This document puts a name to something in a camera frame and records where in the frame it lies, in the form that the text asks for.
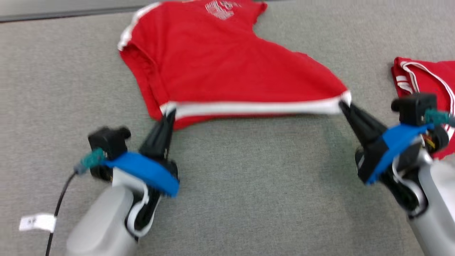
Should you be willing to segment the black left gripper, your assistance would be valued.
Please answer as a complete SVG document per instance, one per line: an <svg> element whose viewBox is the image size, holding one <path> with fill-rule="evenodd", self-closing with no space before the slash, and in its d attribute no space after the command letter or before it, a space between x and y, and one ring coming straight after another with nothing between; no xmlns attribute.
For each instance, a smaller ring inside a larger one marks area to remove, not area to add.
<svg viewBox="0 0 455 256"><path fill-rule="evenodd" d="M176 108L171 109L153 125L139 153L163 166L174 178L179 178L176 162L168 159L176 113Z"/></svg>

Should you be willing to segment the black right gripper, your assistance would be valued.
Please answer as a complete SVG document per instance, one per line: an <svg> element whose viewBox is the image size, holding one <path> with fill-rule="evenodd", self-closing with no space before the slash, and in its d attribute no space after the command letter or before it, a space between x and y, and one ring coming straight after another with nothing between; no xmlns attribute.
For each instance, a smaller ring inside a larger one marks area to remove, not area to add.
<svg viewBox="0 0 455 256"><path fill-rule="evenodd" d="M357 175L365 185L374 184L377 181L375 170L389 150L383 138L388 128L354 103L339 102L338 105L360 143L355 152Z"/></svg>

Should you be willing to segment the red t-shirt with white trim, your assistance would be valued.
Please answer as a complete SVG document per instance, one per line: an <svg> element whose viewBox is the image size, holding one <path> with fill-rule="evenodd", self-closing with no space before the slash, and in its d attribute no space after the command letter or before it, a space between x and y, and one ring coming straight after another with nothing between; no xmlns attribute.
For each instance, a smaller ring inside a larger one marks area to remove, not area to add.
<svg viewBox="0 0 455 256"><path fill-rule="evenodd" d="M213 118L340 114L352 94L309 55L263 39L255 24L268 4L255 0L155 2L139 9L117 50L158 120L175 127Z"/></svg>

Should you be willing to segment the red shorts with white stripes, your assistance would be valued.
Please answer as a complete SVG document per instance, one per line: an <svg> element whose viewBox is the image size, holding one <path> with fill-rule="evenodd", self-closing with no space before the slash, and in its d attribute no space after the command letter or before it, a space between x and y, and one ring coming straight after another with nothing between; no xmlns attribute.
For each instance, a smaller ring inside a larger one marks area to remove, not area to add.
<svg viewBox="0 0 455 256"><path fill-rule="evenodd" d="M455 118L455 60L434 63L396 57L391 74L398 97L435 94L437 110Z"/></svg>

